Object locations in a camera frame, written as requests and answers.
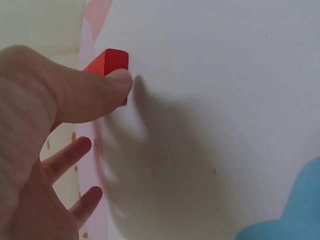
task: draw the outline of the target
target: finger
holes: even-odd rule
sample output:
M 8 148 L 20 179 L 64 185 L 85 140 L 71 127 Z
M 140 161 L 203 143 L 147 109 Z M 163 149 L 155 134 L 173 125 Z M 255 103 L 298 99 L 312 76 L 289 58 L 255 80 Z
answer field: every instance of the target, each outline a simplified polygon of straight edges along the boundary
M 96 209 L 102 196 L 103 192 L 101 188 L 94 186 L 90 188 L 89 191 L 87 191 L 69 210 L 78 229 L 82 228 L 82 226 L 86 223 L 88 218 Z
M 64 149 L 42 162 L 42 167 L 51 184 L 55 183 L 69 168 L 91 149 L 91 141 L 80 137 Z
M 40 97 L 47 105 L 50 97 L 54 101 L 56 108 L 48 109 L 54 111 L 49 113 L 55 117 L 52 123 L 83 123 L 107 115 L 122 105 L 132 87 L 132 78 L 125 69 L 104 77 L 62 66 L 25 46 L 9 47 L 4 55 L 19 58 L 34 75 L 28 77 L 47 90 Z

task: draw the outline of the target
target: hand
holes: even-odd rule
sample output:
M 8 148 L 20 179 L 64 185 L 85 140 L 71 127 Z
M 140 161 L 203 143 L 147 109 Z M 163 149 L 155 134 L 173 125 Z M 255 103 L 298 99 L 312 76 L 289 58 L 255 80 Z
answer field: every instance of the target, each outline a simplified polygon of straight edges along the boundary
M 79 138 L 40 162 L 60 123 L 95 120 L 120 106 L 132 87 L 126 70 L 107 77 L 56 64 L 25 46 L 0 51 L 0 239 L 77 240 L 102 197 L 91 188 L 70 210 L 52 184 L 91 148 Z

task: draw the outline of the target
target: red block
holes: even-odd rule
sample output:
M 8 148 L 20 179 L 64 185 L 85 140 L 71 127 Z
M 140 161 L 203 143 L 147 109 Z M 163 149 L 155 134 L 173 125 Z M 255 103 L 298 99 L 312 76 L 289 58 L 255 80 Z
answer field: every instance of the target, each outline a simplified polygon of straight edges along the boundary
M 85 69 L 85 72 L 106 76 L 117 69 L 128 69 L 129 54 L 117 49 L 106 49 L 96 57 Z M 122 106 L 127 105 L 127 98 Z

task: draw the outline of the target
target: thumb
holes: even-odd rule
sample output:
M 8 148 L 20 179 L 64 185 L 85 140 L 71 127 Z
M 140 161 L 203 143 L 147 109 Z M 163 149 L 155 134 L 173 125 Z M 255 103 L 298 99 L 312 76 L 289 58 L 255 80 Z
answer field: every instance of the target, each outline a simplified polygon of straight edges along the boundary
M 33 51 L 34 63 L 56 103 L 56 121 L 83 123 L 111 113 L 132 88 L 132 77 L 125 69 L 108 76 L 71 69 Z

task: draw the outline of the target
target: pink shape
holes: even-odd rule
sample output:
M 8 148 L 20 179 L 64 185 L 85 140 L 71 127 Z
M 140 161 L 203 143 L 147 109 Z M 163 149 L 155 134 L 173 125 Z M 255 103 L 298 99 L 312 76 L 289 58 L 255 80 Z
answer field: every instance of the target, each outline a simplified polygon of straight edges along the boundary
M 84 10 L 84 17 L 89 21 L 93 40 L 96 41 L 105 23 L 112 0 L 90 0 Z
M 79 44 L 79 69 L 83 70 L 96 57 L 95 41 L 92 37 L 92 31 L 88 20 L 83 18 L 82 31 Z

